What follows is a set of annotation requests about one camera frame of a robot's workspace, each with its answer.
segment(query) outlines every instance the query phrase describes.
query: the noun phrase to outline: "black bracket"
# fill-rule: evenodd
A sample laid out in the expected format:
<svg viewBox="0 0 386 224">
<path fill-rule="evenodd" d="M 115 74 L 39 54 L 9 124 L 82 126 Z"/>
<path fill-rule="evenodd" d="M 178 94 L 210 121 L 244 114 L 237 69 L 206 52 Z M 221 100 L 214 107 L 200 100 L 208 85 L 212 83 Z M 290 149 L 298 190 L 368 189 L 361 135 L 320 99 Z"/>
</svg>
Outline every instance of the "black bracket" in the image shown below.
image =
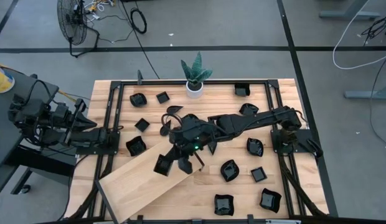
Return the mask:
<svg viewBox="0 0 386 224">
<path fill-rule="evenodd" d="M 202 223 L 203 223 L 203 220 L 200 220 L 200 219 L 192 220 L 192 224 L 202 224 Z"/>
<path fill-rule="evenodd" d="M 115 155 L 118 152 L 118 145 L 120 142 L 120 132 L 110 132 L 109 142 L 107 147 L 92 146 L 92 147 L 77 147 L 75 151 L 79 155 Z"/>
<path fill-rule="evenodd" d="M 110 91 L 114 90 L 115 88 L 119 87 L 120 85 L 121 85 L 121 81 L 111 81 Z"/>
<path fill-rule="evenodd" d="M 247 215 L 248 224 L 254 224 L 254 216 L 252 214 Z"/>
<path fill-rule="evenodd" d="M 278 80 L 268 80 L 269 85 L 273 86 L 273 88 L 279 89 L 279 81 Z"/>
<path fill-rule="evenodd" d="M 282 130 L 271 130 L 271 138 L 273 150 L 275 153 L 296 153 L 296 152 L 310 152 L 313 153 L 313 147 L 308 143 L 308 139 L 312 139 L 311 130 L 309 129 L 299 129 L 295 133 L 297 144 L 283 144 L 281 137 Z"/>
<path fill-rule="evenodd" d="M 142 224 L 143 223 L 143 215 L 138 215 L 136 219 L 136 224 Z"/>
<path fill-rule="evenodd" d="M 140 70 L 138 70 L 138 85 L 142 85 L 143 76 Z"/>
</svg>

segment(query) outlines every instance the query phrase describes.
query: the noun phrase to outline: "table leg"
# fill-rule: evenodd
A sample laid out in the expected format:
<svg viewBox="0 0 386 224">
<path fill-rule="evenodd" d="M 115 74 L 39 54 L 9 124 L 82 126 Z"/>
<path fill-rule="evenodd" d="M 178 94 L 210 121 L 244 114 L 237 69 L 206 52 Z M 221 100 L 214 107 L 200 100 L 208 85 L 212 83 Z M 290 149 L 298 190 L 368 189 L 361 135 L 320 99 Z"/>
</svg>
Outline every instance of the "table leg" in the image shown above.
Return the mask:
<svg viewBox="0 0 386 224">
<path fill-rule="evenodd" d="M 363 5 L 368 0 L 355 0 L 346 11 L 321 11 L 319 13 L 320 18 L 335 18 L 335 19 L 349 19 L 351 20 L 356 13 L 362 9 Z M 377 12 L 365 12 L 360 11 L 355 20 L 370 20 L 379 17 Z"/>
<path fill-rule="evenodd" d="M 73 165 L 45 157 L 32 150 L 23 148 L 26 147 L 18 146 L 9 156 L 7 163 L 12 165 L 24 165 L 67 177 L 72 176 L 74 169 Z"/>
<path fill-rule="evenodd" d="M 344 96 L 348 99 L 370 99 L 371 91 L 345 91 Z M 373 91 L 373 99 L 386 100 L 386 86 L 379 91 Z"/>
<path fill-rule="evenodd" d="M 11 191 L 11 194 L 17 195 L 21 192 L 23 189 L 23 186 L 26 184 L 27 179 L 30 177 L 32 174 L 32 171 L 28 167 L 26 171 L 23 173 L 23 175 L 20 177 L 19 181 L 17 181 L 16 186 L 14 186 L 13 190 Z"/>
</svg>

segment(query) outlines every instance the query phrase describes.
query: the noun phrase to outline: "power cord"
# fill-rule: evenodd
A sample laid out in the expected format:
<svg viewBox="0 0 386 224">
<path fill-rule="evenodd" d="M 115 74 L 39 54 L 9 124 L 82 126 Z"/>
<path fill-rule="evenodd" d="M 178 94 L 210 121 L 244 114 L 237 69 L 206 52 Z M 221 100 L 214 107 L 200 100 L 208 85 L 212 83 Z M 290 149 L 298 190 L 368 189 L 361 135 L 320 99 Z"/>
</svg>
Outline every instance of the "power cord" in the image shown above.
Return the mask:
<svg viewBox="0 0 386 224">
<path fill-rule="evenodd" d="M 66 93 L 66 92 L 64 92 L 64 91 L 62 91 L 62 90 L 59 90 L 58 92 L 59 92 L 61 95 L 67 97 L 68 99 L 70 99 L 71 101 L 74 101 L 74 102 L 76 102 L 76 99 L 74 99 L 74 98 L 72 98 L 72 97 L 70 97 L 70 96 L 75 96 L 75 97 L 78 97 L 78 98 L 83 98 L 83 99 L 85 99 L 85 100 L 91 101 L 90 98 L 87 98 L 87 97 L 84 97 L 84 96 L 79 96 L 79 95 L 76 95 L 76 94 Z"/>
<path fill-rule="evenodd" d="M 373 130 L 374 134 L 375 134 L 382 142 L 384 142 L 384 144 L 386 145 L 386 141 L 385 141 L 383 138 L 381 138 L 381 136 L 375 131 L 375 129 L 374 129 L 374 127 L 373 127 L 373 121 L 372 121 L 372 99 L 373 99 L 374 87 L 375 87 L 375 83 L 377 82 L 377 79 L 379 78 L 381 69 L 382 69 L 382 67 L 384 66 L 385 63 L 386 63 L 386 59 L 385 59 L 384 62 L 381 64 L 381 67 L 380 67 L 379 71 L 377 72 L 377 74 L 376 74 L 376 76 L 375 76 L 374 83 L 373 83 L 373 87 L 372 87 L 372 93 L 370 94 L 370 100 L 369 100 L 369 103 L 370 103 L 370 126 L 372 127 L 372 130 Z"/>
<path fill-rule="evenodd" d="M 356 15 L 351 19 L 351 21 L 348 23 L 348 26 L 345 28 L 344 32 L 342 33 L 341 35 L 341 38 L 340 40 L 338 41 L 337 45 L 334 47 L 333 51 L 332 51 L 332 62 L 334 63 L 334 65 L 337 67 L 337 68 L 340 68 L 340 69 L 343 69 L 343 70 L 350 70 L 350 69 L 355 69 L 355 68 L 360 68 L 360 67 L 364 67 L 364 66 L 367 66 L 367 65 L 371 65 L 371 64 L 374 64 L 374 63 L 377 63 L 381 60 L 384 60 L 386 59 L 386 56 L 378 59 L 378 60 L 375 60 L 374 62 L 369 62 L 369 63 L 365 63 L 363 65 L 358 65 L 358 66 L 354 66 L 354 67 L 341 67 L 339 66 L 337 63 L 336 63 L 336 57 L 335 57 L 335 54 L 336 54 L 336 49 L 338 47 L 338 45 L 340 44 L 342 38 L 344 38 L 345 36 L 345 33 L 347 32 L 349 26 L 351 25 L 351 23 L 355 20 L 355 18 L 357 17 L 357 15 L 360 13 L 360 11 L 365 8 L 366 4 L 368 3 L 369 1 L 367 1 L 361 9 L 359 9 L 359 11 L 357 11 Z"/>
<path fill-rule="evenodd" d="M 385 28 L 386 28 L 386 16 L 382 19 L 375 21 L 373 25 L 371 25 L 368 29 L 363 31 L 362 35 L 367 35 L 366 40 L 363 43 L 363 46 L 366 44 L 367 40 L 371 40 L 374 37 L 377 37 Z"/>
<path fill-rule="evenodd" d="M 58 104 L 58 102 L 56 102 L 56 101 L 54 100 L 54 96 L 52 96 L 52 95 L 50 94 L 49 89 L 48 89 L 48 86 L 46 85 L 46 83 L 44 83 L 44 82 L 41 81 L 41 80 L 36 80 L 36 81 L 34 82 L 34 84 L 32 84 L 32 86 L 30 87 L 30 90 L 29 90 L 29 92 L 28 92 L 28 94 L 27 94 L 27 99 L 26 99 L 25 102 L 22 104 L 22 106 L 25 106 L 25 105 L 28 104 L 28 102 L 30 101 L 30 97 L 31 97 L 32 91 L 33 91 L 33 89 L 34 89 L 34 87 L 35 87 L 35 84 L 37 84 L 37 83 L 41 83 L 41 84 L 43 84 L 43 86 L 45 87 L 46 93 L 48 94 L 49 99 L 50 99 L 49 103 L 53 101 L 55 104 Z"/>
<path fill-rule="evenodd" d="M 75 171 L 75 168 L 77 168 L 77 166 L 79 165 L 80 162 L 82 162 L 85 158 L 87 158 L 89 155 L 86 155 L 86 156 L 83 156 L 74 166 L 74 169 L 73 169 L 73 173 Z M 56 220 L 57 222 L 60 221 L 63 217 L 64 217 L 64 214 L 66 213 L 66 210 L 67 210 L 67 205 L 70 201 L 70 189 L 71 189 L 71 182 L 72 182 L 72 178 L 71 176 L 68 177 L 68 195 L 67 195 L 67 203 L 66 203 L 66 207 L 64 208 L 64 212 L 62 213 L 62 215 Z"/>
<path fill-rule="evenodd" d="M 122 5 L 123 5 L 124 12 L 125 12 L 125 14 L 126 14 L 126 18 L 128 19 L 129 23 L 132 24 L 132 27 L 133 27 L 133 28 L 136 27 L 135 24 L 134 24 L 134 22 L 133 22 L 133 19 L 131 20 L 131 19 L 129 18 L 128 12 L 127 12 L 126 9 L 125 9 L 124 2 L 121 2 L 121 3 L 122 3 Z M 137 7 L 137 8 L 132 8 L 132 10 L 134 10 L 134 11 L 136 11 L 136 12 L 139 12 L 139 14 L 142 16 L 142 20 L 144 21 L 144 30 L 143 30 L 143 31 L 146 32 L 146 31 L 147 31 L 147 23 L 146 23 L 146 19 L 144 19 L 143 13 L 139 10 L 139 6 L 138 6 L 138 3 L 137 3 L 136 1 L 135 1 L 135 4 L 136 4 L 136 7 Z M 152 65 L 151 62 L 150 62 L 149 57 L 146 55 L 146 52 L 145 52 L 144 49 L 143 49 L 142 43 L 141 43 L 141 41 L 139 40 L 139 37 L 138 37 L 138 34 L 136 33 L 136 30 L 133 29 L 133 32 L 135 33 L 136 39 L 138 40 L 138 43 L 139 43 L 139 46 L 141 47 L 144 56 L 145 56 L 146 59 L 148 60 L 151 69 L 153 70 L 154 74 L 156 74 L 157 78 L 160 79 L 160 76 L 157 74 L 156 70 L 154 69 L 153 65 Z"/>
<path fill-rule="evenodd" d="M 117 18 L 119 18 L 119 19 L 121 19 L 121 20 L 125 20 L 125 19 L 122 19 L 122 18 L 120 18 L 120 17 L 118 17 L 118 16 L 116 16 L 116 15 L 113 15 L 113 16 L 105 16 L 105 17 L 103 17 L 103 18 L 99 18 L 98 20 L 100 21 L 100 20 L 102 20 L 102 19 L 104 19 L 104 18 L 107 18 L 107 17 L 117 17 Z M 91 21 L 91 23 L 92 23 L 91 28 L 93 29 L 93 27 L 95 26 L 95 23 L 94 23 L 93 21 Z M 109 43 L 111 43 L 111 44 L 114 44 L 114 43 L 119 42 L 119 41 L 126 41 L 126 40 L 128 40 L 131 34 L 132 34 L 132 30 L 131 30 L 131 32 L 129 32 L 129 34 L 128 34 L 124 39 L 108 40 L 108 39 L 104 39 L 104 38 L 99 37 L 99 40 L 104 40 L 104 41 L 107 41 L 107 42 L 109 42 Z"/>
</svg>

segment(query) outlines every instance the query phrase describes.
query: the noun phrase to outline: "black cable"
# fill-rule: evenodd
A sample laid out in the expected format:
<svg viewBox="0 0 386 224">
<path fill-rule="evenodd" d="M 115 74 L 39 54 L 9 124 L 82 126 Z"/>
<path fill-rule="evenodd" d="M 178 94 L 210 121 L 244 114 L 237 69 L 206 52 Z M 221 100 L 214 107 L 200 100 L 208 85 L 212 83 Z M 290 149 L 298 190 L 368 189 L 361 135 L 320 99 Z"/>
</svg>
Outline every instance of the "black cable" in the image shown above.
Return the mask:
<svg viewBox="0 0 386 224">
<path fill-rule="evenodd" d="M 135 22 L 134 22 L 134 20 L 133 20 L 133 14 L 134 13 L 139 13 L 139 15 L 141 16 L 141 18 L 142 18 L 142 21 L 143 21 L 143 24 L 144 24 L 144 29 L 143 30 L 141 30 L 141 29 L 139 29 L 136 25 L 135 25 Z M 147 31 L 148 31 L 148 23 L 146 22 L 146 18 L 145 18 L 145 16 L 143 15 L 143 13 L 139 10 L 139 9 L 137 9 L 137 8 L 135 8 L 135 7 L 133 7 L 132 9 L 131 9 L 131 24 L 132 24 L 132 28 L 134 28 L 136 31 L 138 31 L 140 34 L 144 34 L 144 33 L 146 33 Z"/>
<path fill-rule="evenodd" d="M 83 161 L 86 157 L 88 157 L 89 155 L 85 155 L 84 157 L 82 157 L 76 164 L 75 164 L 75 166 L 74 166 L 74 169 L 73 169 L 73 173 L 74 173 L 74 171 L 75 171 L 75 168 L 78 166 L 78 164 L 81 162 L 81 161 Z M 70 189 L 71 189 L 71 181 L 72 180 L 72 178 L 71 178 L 71 176 L 70 177 L 68 177 L 68 196 L 67 196 L 67 203 L 66 203 L 66 207 L 64 208 L 64 212 L 62 213 L 62 215 L 56 220 L 57 222 L 58 221 L 60 221 L 62 218 L 63 218 L 63 216 L 64 216 L 64 214 L 66 213 L 66 210 L 67 210 L 67 205 L 68 205 L 68 203 L 69 203 L 69 201 L 70 201 Z"/>
<path fill-rule="evenodd" d="M 370 126 L 372 127 L 372 130 L 374 132 L 374 134 L 382 141 L 384 142 L 384 144 L 386 145 L 386 141 L 381 138 L 381 136 L 377 133 L 377 131 L 375 131 L 374 127 L 373 127 L 373 121 L 372 121 L 372 99 L 373 99 L 373 92 L 374 92 L 374 87 L 375 87 L 375 83 L 377 82 L 377 79 L 379 78 L 379 75 L 380 75 L 380 72 L 381 72 L 381 69 L 382 67 L 384 66 L 384 64 L 386 63 L 386 59 L 383 61 L 383 63 L 381 64 L 381 67 L 379 69 L 379 71 L 377 72 L 376 76 L 375 76 L 375 79 L 374 79 L 374 83 L 373 83 L 373 87 L 372 87 L 372 93 L 370 94 L 370 100 L 369 100 L 369 103 L 370 103 Z"/>
<path fill-rule="evenodd" d="M 118 16 L 105 16 L 105 17 L 103 17 L 103 19 L 106 18 L 106 17 L 117 17 L 117 18 L 121 19 Z M 93 21 L 91 21 L 91 23 L 92 23 L 91 28 L 93 29 L 93 27 L 95 26 L 95 23 Z M 132 34 L 132 30 L 131 30 L 131 32 L 129 32 L 129 34 L 124 39 L 118 39 L 118 40 L 111 41 L 111 40 L 99 37 L 99 40 L 104 40 L 104 41 L 107 41 L 107 42 L 109 42 L 111 44 L 114 44 L 114 43 L 119 42 L 119 41 L 126 41 L 126 40 L 128 40 L 131 34 Z"/>
<path fill-rule="evenodd" d="M 366 44 L 367 40 L 371 40 L 374 37 L 377 37 L 385 28 L 386 28 L 386 16 L 382 19 L 375 21 L 368 29 L 362 32 L 362 35 L 367 35 L 366 40 L 363 43 L 363 46 Z"/>
<path fill-rule="evenodd" d="M 121 3 L 122 3 L 122 5 L 123 5 L 124 12 L 125 12 L 125 14 L 126 14 L 126 18 L 128 19 L 129 23 L 132 24 L 132 26 L 134 27 L 134 24 L 133 24 L 133 22 L 131 21 L 131 19 L 129 18 L 129 15 L 128 15 L 126 9 L 125 9 L 124 2 L 121 2 Z M 151 69 L 153 70 L 154 74 L 156 74 L 157 78 L 160 79 L 160 76 L 158 76 L 156 70 L 154 69 L 153 65 L 151 64 L 149 57 L 146 55 L 146 52 L 145 52 L 144 49 L 143 49 L 142 43 L 141 43 L 141 41 L 139 40 L 138 34 L 136 33 L 135 29 L 133 29 L 133 32 L 135 33 L 136 39 L 138 40 L 138 43 L 139 43 L 139 46 L 141 47 L 144 56 L 145 56 L 146 59 L 148 60 Z"/>
<path fill-rule="evenodd" d="M 47 92 L 47 94 L 48 94 L 48 96 L 49 96 L 50 102 L 53 101 L 55 104 L 58 104 L 58 102 L 56 102 L 56 101 L 54 100 L 54 97 L 52 97 L 52 95 L 50 94 L 49 89 L 48 89 L 48 86 L 46 85 L 46 83 L 44 83 L 44 82 L 41 81 L 41 80 L 36 80 L 36 81 L 34 82 L 34 84 L 32 84 L 32 86 L 30 87 L 30 90 L 29 90 L 29 92 L 28 92 L 28 94 L 27 94 L 27 98 L 26 98 L 25 102 L 22 104 L 22 106 L 25 106 L 25 105 L 28 104 L 28 102 L 30 101 L 31 93 L 32 93 L 32 91 L 33 91 L 33 89 L 34 89 L 34 87 L 35 87 L 35 84 L 37 84 L 37 83 L 43 84 L 43 86 L 45 87 L 45 90 L 46 90 L 46 92 Z"/>
<path fill-rule="evenodd" d="M 299 116 L 301 117 L 301 119 L 302 119 L 303 121 L 305 121 L 306 123 L 308 123 L 308 121 L 304 118 L 304 115 L 303 115 L 302 112 L 300 112 L 299 110 L 295 110 L 295 112 L 299 113 Z"/>
<path fill-rule="evenodd" d="M 125 21 L 127 21 L 127 19 L 123 19 L 123 18 L 121 18 L 121 17 L 119 17 L 119 16 L 117 16 L 117 15 L 110 15 L 110 16 L 105 16 L 105 17 L 101 17 L 101 18 L 99 18 L 99 19 L 97 19 L 97 20 L 102 20 L 102 19 L 106 19 L 107 17 L 117 17 L 118 19 L 120 19 L 120 20 L 125 20 Z"/>
</svg>

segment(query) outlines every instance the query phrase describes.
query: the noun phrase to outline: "wooden tabletop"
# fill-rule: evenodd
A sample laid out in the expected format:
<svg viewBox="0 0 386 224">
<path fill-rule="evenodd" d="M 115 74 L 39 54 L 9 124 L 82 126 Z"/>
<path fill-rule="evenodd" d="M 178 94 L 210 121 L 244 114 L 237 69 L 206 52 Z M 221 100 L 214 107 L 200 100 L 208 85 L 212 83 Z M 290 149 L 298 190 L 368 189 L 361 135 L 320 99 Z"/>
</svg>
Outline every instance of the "wooden tabletop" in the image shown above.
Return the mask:
<svg viewBox="0 0 386 224">
<path fill-rule="evenodd" d="M 302 111 L 294 79 L 279 79 L 278 81 L 283 104 Z M 104 122 L 110 83 L 111 80 L 97 80 L 93 87 L 88 118 L 98 123 L 98 126 L 103 125 Z M 251 103 L 259 107 L 260 111 L 268 111 L 264 85 L 250 85 L 250 89 L 250 96 L 239 97 L 234 95 L 233 85 L 205 85 L 204 94 L 201 98 L 190 99 L 186 96 L 186 87 L 184 85 L 126 86 L 123 92 L 120 116 L 120 125 L 124 126 L 124 129 L 121 130 L 120 148 L 114 159 L 113 170 L 134 159 L 126 149 L 125 142 L 141 135 L 147 148 L 150 149 L 167 138 L 160 136 L 159 130 L 161 128 L 161 115 L 165 113 L 168 106 L 183 106 L 183 109 L 178 112 L 178 115 L 181 117 L 188 113 L 193 113 L 204 120 L 207 120 L 208 116 L 217 114 L 238 114 L 241 105 L 244 103 Z M 159 104 L 156 95 L 164 91 L 167 91 L 170 100 Z M 148 100 L 148 105 L 144 108 L 133 107 L 129 102 L 129 96 L 135 93 L 143 93 Z M 116 105 L 117 92 L 114 96 L 113 105 Z M 277 105 L 274 92 L 272 92 L 272 98 L 274 104 Z M 113 124 L 114 107 L 110 124 Z M 150 123 L 150 126 L 143 133 L 134 126 L 141 118 Z M 213 156 L 205 147 L 200 152 L 200 157 L 205 163 L 203 170 L 195 172 L 177 184 L 148 206 L 136 212 L 131 219 L 135 220 L 138 215 L 144 215 L 145 220 L 241 219 L 247 218 L 247 214 L 253 214 L 254 218 L 287 218 L 288 212 L 281 181 L 281 172 L 278 157 L 273 152 L 270 131 L 271 126 L 245 131 L 241 136 L 232 141 L 218 143 L 217 150 Z M 247 138 L 256 138 L 262 141 L 265 147 L 263 157 L 249 155 L 246 150 Z M 309 153 L 295 153 L 294 156 L 302 188 L 320 210 L 328 213 L 315 158 Z M 220 175 L 220 166 L 230 159 L 237 163 L 240 174 L 235 180 L 226 183 Z M 91 190 L 96 161 L 97 156 L 88 156 L 75 169 L 70 189 L 70 201 L 65 217 L 76 211 Z M 268 178 L 262 182 L 255 183 L 250 171 L 261 166 Z M 259 206 L 261 192 L 264 188 L 276 191 L 282 195 L 278 213 L 265 210 Z M 298 215 L 299 210 L 295 191 L 292 186 L 290 186 L 290 189 L 294 212 Z M 232 217 L 218 216 L 214 213 L 215 194 L 234 196 L 235 213 Z M 101 198 L 98 195 L 95 215 L 99 215 L 100 202 Z M 106 213 L 106 219 L 111 219 L 108 212 Z"/>
</svg>

